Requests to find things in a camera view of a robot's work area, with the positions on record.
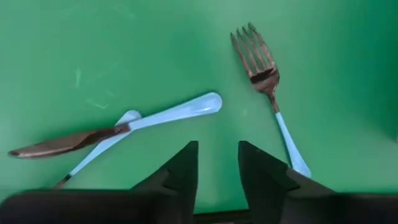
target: cutlery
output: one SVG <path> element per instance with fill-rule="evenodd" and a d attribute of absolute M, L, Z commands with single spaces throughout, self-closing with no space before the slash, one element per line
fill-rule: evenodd
<path fill-rule="evenodd" d="M 113 128 L 72 134 L 59 139 L 45 141 L 33 146 L 27 146 L 10 151 L 9 155 L 21 159 L 55 156 L 81 149 L 90 144 L 100 142 L 118 134 L 128 133 L 137 129 L 170 121 L 176 121 L 179 119 L 212 114 L 221 109 L 222 103 L 223 100 L 219 94 L 207 93 L 186 103 L 182 103 L 181 105 L 167 109 L 152 116 L 148 116 L 146 118 L 131 121 L 130 123 L 120 124 Z"/>
<path fill-rule="evenodd" d="M 248 24 L 248 29 L 247 31 L 245 27 L 242 27 L 242 34 L 237 29 L 236 37 L 231 33 L 232 43 L 238 51 L 243 67 L 254 88 L 258 92 L 266 94 L 271 101 L 293 169 L 306 177 L 311 177 L 311 171 L 294 144 L 275 100 L 275 89 L 279 84 L 278 67 L 264 39 L 252 23 Z"/>

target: green background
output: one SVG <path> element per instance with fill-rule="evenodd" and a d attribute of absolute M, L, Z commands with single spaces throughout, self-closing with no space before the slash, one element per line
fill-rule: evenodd
<path fill-rule="evenodd" d="M 279 66 L 277 101 L 313 179 L 339 192 L 398 192 L 397 9 L 394 0 L 1 1 L 0 200 L 53 186 L 92 147 L 40 160 L 7 151 L 216 91 L 219 113 L 136 131 L 65 187 L 131 188 L 199 140 L 195 211 L 246 208 L 238 141 L 287 161 L 270 103 L 229 38 L 249 21 Z"/>

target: light blue handle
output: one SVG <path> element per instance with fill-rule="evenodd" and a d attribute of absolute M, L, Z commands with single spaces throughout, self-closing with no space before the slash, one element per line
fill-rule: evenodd
<path fill-rule="evenodd" d="M 289 134 L 289 131 L 286 128 L 285 121 L 280 112 L 275 114 L 276 120 L 278 120 L 280 130 L 285 139 L 287 151 L 289 152 L 290 161 L 292 162 L 292 167 L 294 170 L 299 172 L 300 174 L 311 178 L 311 171 L 304 162 L 303 157 L 300 155 L 299 150 L 296 148 L 296 145 L 293 142 L 292 137 Z"/>
<path fill-rule="evenodd" d="M 176 121 L 184 118 L 192 118 L 205 114 L 212 114 L 221 109 L 223 100 L 217 93 L 207 93 L 191 101 L 175 106 L 163 112 L 130 122 L 130 128 L 137 130 L 156 124 Z"/>

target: fork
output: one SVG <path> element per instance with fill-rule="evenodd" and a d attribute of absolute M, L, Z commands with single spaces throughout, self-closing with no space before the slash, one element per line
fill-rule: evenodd
<path fill-rule="evenodd" d="M 264 39 L 251 22 L 248 24 L 248 28 L 249 31 L 242 27 L 243 34 L 240 33 L 239 29 L 236 29 L 237 38 L 231 33 L 232 43 L 239 53 L 244 69 L 254 88 L 258 92 L 266 94 L 271 101 L 293 169 L 306 177 L 311 177 L 311 171 L 294 144 L 275 100 L 275 89 L 279 84 L 278 67 Z"/>

